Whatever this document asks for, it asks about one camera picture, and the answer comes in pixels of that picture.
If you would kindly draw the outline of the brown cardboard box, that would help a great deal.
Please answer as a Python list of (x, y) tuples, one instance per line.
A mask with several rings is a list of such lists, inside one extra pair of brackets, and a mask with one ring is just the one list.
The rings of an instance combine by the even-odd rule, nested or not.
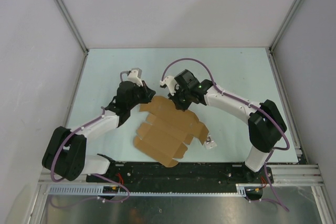
[(167, 168), (179, 163), (194, 138), (204, 144), (209, 135), (194, 112), (177, 110), (163, 96), (156, 95), (150, 103), (141, 104), (139, 111), (149, 114), (136, 130), (133, 145)]

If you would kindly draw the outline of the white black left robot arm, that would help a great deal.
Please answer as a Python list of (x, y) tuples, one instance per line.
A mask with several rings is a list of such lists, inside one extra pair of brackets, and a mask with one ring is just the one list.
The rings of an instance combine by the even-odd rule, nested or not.
[(57, 127), (42, 160), (43, 167), (50, 170), (51, 180), (73, 181), (80, 175), (98, 174), (103, 181), (112, 181), (116, 175), (116, 169), (112, 166), (113, 159), (103, 154), (88, 155), (87, 145), (122, 126), (134, 107), (150, 103), (155, 94), (144, 81), (140, 85), (122, 81), (112, 101), (102, 107), (97, 118), (76, 129)]

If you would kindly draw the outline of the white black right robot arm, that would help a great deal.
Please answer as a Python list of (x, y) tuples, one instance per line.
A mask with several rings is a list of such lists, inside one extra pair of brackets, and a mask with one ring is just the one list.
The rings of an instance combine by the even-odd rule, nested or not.
[(261, 170), (276, 144), (284, 139), (287, 126), (271, 100), (252, 102), (233, 93), (226, 92), (213, 80), (199, 81), (185, 69), (177, 76), (167, 76), (160, 82), (162, 88), (168, 88), (168, 98), (177, 110), (186, 111), (192, 103), (210, 106), (235, 116), (248, 127), (251, 149), (244, 161), (238, 177), (254, 183), (261, 177)]

